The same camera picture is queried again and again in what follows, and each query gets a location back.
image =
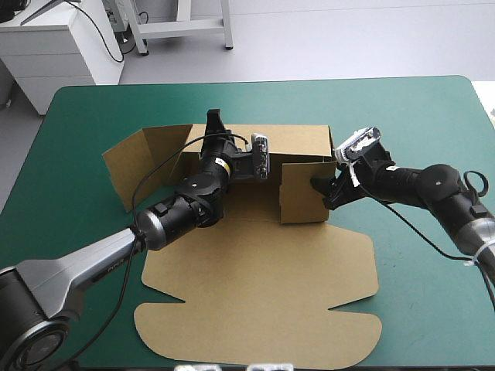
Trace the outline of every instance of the wire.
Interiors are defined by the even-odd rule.
[[[463,261],[469,261],[471,259],[469,259],[468,257],[454,257],[453,255],[450,255],[444,251],[442,251],[438,246],[436,246],[427,236],[425,236],[423,233],[421,233],[418,228],[416,228],[414,225],[412,225],[411,222],[409,222],[409,220],[405,219],[405,217],[403,217],[396,209],[390,207],[387,203],[383,202],[382,200],[380,199],[377,199],[375,196],[373,196],[370,192],[368,192],[364,187],[363,185],[359,185],[359,187],[361,188],[361,190],[366,193],[366,196],[374,199],[376,202],[380,203],[382,206],[386,207],[388,210],[390,210],[393,214],[395,214],[400,220],[402,220],[404,223],[406,223],[409,228],[411,228],[412,230],[414,230],[428,245],[430,245],[431,247],[433,247],[439,254],[441,254],[443,257],[446,257],[447,259],[451,259],[451,260],[463,260]]]
[[[158,164],[156,167],[154,167],[150,172],[148,172],[139,182],[139,184],[136,186],[135,191],[132,193],[132,203],[131,203],[131,211],[132,211],[132,219],[133,219],[133,225],[137,227],[138,232],[140,233],[141,230],[139,229],[138,226],[138,215],[136,213],[136,204],[135,204],[135,199],[136,195],[138,194],[139,190],[143,185],[149,180],[149,178],[155,174],[162,166],[164,166],[167,162],[172,160],[174,157],[176,157],[179,153],[181,153],[185,148],[189,147],[191,144],[196,143],[197,141],[201,141],[205,138],[214,138],[214,137],[224,137],[224,136],[229,136],[229,137],[235,137],[241,139],[245,144],[248,144],[248,140],[238,134],[226,134],[226,133],[216,133],[216,134],[207,134],[203,135],[201,137],[195,138],[192,141],[188,141],[185,143],[182,147],[180,147],[177,151],[173,152],[168,158],[166,158],[163,162]],[[132,242],[132,249],[131,253],[129,255],[128,261],[127,261],[127,266],[125,268],[125,273],[124,273],[124,280],[122,282],[121,286],[121,293],[118,296],[118,301],[117,304],[114,307],[114,310],[110,313],[110,315],[107,317],[103,325],[100,327],[100,329],[91,337],[91,339],[82,347],[80,348],[77,352],[75,352],[69,359],[67,359],[65,362],[60,364],[58,367],[54,368],[53,371],[58,370],[62,366],[65,366],[67,363],[74,361],[77,357],[79,357],[83,352],[86,351],[89,347],[91,347],[94,342],[100,337],[100,335],[107,329],[107,327],[110,325],[112,320],[115,318],[115,316],[118,313],[118,310],[122,306],[122,302],[124,301],[124,296],[125,296],[125,291],[127,289],[127,283],[129,280],[129,274],[131,273],[131,263],[132,263],[132,258],[135,255],[136,247],[138,246],[138,236],[134,239]]]
[[[468,257],[454,257],[453,255],[449,255],[448,253],[442,251],[437,245],[435,245],[427,236],[425,236],[423,233],[421,233],[418,228],[412,225],[411,222],[409,222],[405,217],[403,217],[396,209],[390,207],[387,203],[383,202],[380,199],[377,199],[375,196],[373,196],[370,192],[368,192],[361,184],[359,185],[361,190],[368,196],[380,203],[382,206],[386,207],[388,210],[390,210],[393,214],[395,214],[400,220],[402,220],[404,223],[406,223],[412,230],[414,230],[428,245],[433,247],[438,253],[440,253],[443,257],[446,257],[450,260],[464,260],[464,261],[471,261]],[[488,291],[488,295],[490,296],[490,301],[493,306],[493,310],[495,311],[495,294],[493,294],[492,287],[490,285],[490,280],[487,277],[486,271],[482,267],[482,265],[475,261],[474,264],[478,267],[481,273],[481,277],[483,277],[483,282],[485,283],[486,290]]]
[[[134,241],[132,242],[132,248],[131,248],[131,254],[127,260],[127,266],[125,267],[125,273],[124,273],[124,281],[122,282],[122,287],[121,287],[121,293],[118,296],[118,301],[117,304],[115,305],[114,310],[110,313],[104,324],[100,327],[100,329],[93,335],[93,337],[82,347],[80,348],[77,352],[75,352],[67,361],[65,361],[63,364],[67,364],[71,361],[74,361],[77,357],[79,357],[82,353],[86,351],[90,346],[93,345],[93,343],[100,337],[100,335],[107,329],[108,325],[113,321],[115,316],[118,313],[118,310],[122,306],[122,302],[124,301],[124,296],[125,296],[125,291],[127,289],[127,283],[129,281],[129,274],[131,272],[131,262],[132,258],[134,257],[136,247],[138,245],[138,238],[135,238]]]
[[[103,37],[103,34],[101,33],[100,29],[98,28],[97,24],[94,22],[94,20],[90,17],[89,14],[87,14],[83,9],[81,9],[79,6],[73,4],[72,2],[70,2],[69,0],[64,0],[67,4],[70,4],[72,5],[75,9],[79,10],[81,13],[83,13],[90,21],[91,23],[93,23],[93,26],[94,28],[98,31],[98,34],[100,34],[100,37],[101,37],[101,40],[103,41],[103,45],[105,46],[105,49],[107,50],[108,52],[108,55],[117,63],[122,63],[124,62],[124,56],[122,56],[122,58],[120,58],[119,60],[117,58],[114,57],[114,55],[111,53],[110,49],[108,48],[108,45],[107,45],[107,42],[105,40],[105,38]]]

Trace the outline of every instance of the white drawer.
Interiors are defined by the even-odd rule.
[[[79,53],[69,29],[0,32],[0,56]]]
[[[91,76],[20,77],[17,83],[39,114],[46,114],[55,93],[61,87],[94,85]]]
[[[91,75],[80,54],[3,56],[2,60],[15,78]]]

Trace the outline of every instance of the flat cardboard sheet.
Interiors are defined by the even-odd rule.
[[[370,238],[325,223],[221,220],[148,252],[142,279],[185,301],[135,311],[142,340],[173,359],[339,369],[380,338],[376,316],[327,310],[378,282]]]
[[[248,364],[290,362],[339,369],[377,344],[374,315],[331,310],[377,292],[373,244],[330,226],[313,176],[332,176],[332,138],[321,125],[231,125],[268,136],[264,183],[232,183],[224,218],[159,252],[148,252],[143,282],[184,304],[145,303],[135,324],[146,345],[173,359]],[[139,180],[191,139],[201,124],[143,128],[104,153],[126,209]],[[201,142],[163,167],[138,195],[194,173]]]

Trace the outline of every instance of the black robotic arm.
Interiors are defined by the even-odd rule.
[[[488,191],[485,176],[466,172],[463,182],[459,172],[448,165],[424,170],[397,167],[380,139],[377,128],[364,128],[335,150],[340,175],[312,179],[313,188],[325,196],[325,207],[336,209],[368,196],[384,204],[427,209],[459,251],[481,264],[495,283],[495,218],[480,202]],[[469,182],[469,173],[483,180],[481,192]]]

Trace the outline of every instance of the green tabletop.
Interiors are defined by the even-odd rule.
[[[68,87],[53,99],[0,215],[0,265],[55,258],[123,229],[131,217],[101,154],[144,126],[205,122],[214,107],[228,124],[328,124],[336,144],[358,128],[377,126],[399,165],[446,163],[495,181],[495,131],[463,77]],[[483,201],[495,209],[495,192]],[[396,207],[457,253],[427,212]],[[495,314],[476,268],[439,256],[369,199],[338,209],[330,222],[374,240],[380,290],[340,308],[374,313],[383,323],[381,340],[362,366],[495,364]],[[140,303],[173,300],[143,286],[144,259],[135,259],[125,303],[80,358],[82,366],[175,364],[147,349],[134,327]],[[83,318],[60,357],[99,328],[117,300],[122,273],[87,292]]]

